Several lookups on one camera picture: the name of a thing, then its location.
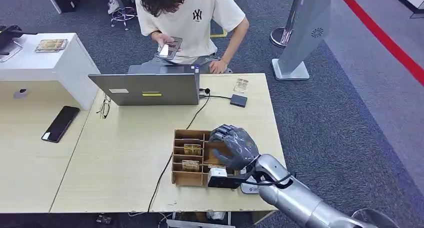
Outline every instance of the red stripe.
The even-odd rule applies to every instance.
[[[358,5],[355,0],[344,0],[355,15],[383,46],[424,86],[424,70],[408,54],[406,54],[374,20]]]

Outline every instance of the gray laptop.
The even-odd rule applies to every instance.
[[[199,67],[163,65],[128,74],[90,74],[88,77],[117,105],[199,104]]]

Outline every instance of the cardboard compartment box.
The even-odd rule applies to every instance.
[[[221,154],[231,156],[230,151],[222,141],[209,142],[211,131],[205,130],[176,130],[174,136],[172,153],[172,183],[185,186],[207,187],[208,172],[211,167],[222,166],[224,164],[216,158],[212,152],[217,149]],[[184,145],[194,144],[200,151],[187,154]],[[184,171],[183,162],[198,162],[198,171]],[[235,171],[226,168],[228,176],[235,175]]]

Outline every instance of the smartphone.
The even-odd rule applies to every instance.
[[[177,54],[178,49],[180,48],[181,43],[183,42],[182,38],[173,38],[172,43],[166,43],[158,53],[158,57],[161,59],[174,59],[175,54]]]
[[[79,108],[64,106],[53,120],[50,127],[45,131],[41,139],[53,143],[58,143],[79,111]]]

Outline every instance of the white sneaker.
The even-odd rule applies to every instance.
[[[107,11],[108,14],[113,14],[117,9],[119,9],[119,3],[118,0],[109,0],[109,3],[107,4],[109,7],[109,10]]]

